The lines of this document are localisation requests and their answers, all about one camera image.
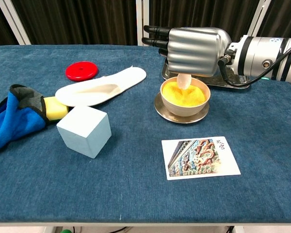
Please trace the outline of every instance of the floor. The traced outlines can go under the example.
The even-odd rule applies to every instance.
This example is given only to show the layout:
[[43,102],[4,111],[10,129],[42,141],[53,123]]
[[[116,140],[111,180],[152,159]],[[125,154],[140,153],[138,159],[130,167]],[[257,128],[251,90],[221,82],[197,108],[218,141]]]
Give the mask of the floor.
[[[108,233],[119,227],[83,227],[82,233]],[[225,233],[227,227],[133,227],[120,233]],[[291,226],[245,226],[245,233],[291,233]],[[45,227],[0,227],[0,233],[52,233]]]

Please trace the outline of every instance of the plate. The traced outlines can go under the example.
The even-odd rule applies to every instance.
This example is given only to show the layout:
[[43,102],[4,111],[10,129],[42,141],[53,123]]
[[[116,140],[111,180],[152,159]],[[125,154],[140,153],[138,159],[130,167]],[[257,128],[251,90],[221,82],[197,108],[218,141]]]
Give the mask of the plate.
[[199,113],[196,113],[193,116],[177,116],[167,110],[167,108],[163,104],[162,96],[160,92],[156,95],[154,99],[154,107],[160,116],[162,116],[166,120],[172,121],[174,123],[179,123],[179,124],[190,124],[190,123],[198,122],[202,120],[209,111],[209,103],[207,103],[205,107]]

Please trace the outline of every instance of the yellow sponge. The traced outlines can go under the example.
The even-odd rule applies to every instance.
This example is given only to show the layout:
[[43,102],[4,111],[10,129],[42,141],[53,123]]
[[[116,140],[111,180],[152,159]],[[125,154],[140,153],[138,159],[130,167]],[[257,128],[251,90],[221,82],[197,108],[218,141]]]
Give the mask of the yellow sponge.
[[59,120],[68,113],[68,107],[58,102],[55,96],[44,98],[47,118],[49,120]]

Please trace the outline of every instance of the white slipper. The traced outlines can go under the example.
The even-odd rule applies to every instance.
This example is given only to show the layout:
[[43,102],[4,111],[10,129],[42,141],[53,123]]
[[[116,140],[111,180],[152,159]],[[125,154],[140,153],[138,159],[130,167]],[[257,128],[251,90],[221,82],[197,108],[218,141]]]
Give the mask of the white slipper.
[[56,99],[70,107],[93,106],[121,94],[146,78],[146,72],[130,67],[116,74],[65,86],[55,93]]

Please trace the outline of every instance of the white cube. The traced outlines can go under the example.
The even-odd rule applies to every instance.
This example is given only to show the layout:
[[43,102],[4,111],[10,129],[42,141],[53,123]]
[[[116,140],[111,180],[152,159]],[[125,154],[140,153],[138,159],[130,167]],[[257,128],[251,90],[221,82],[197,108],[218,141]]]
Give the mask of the white cube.
[[74,107],[57,123],[57,129],[68,148],[91,158],[111,137],[108,115],[87,106]]

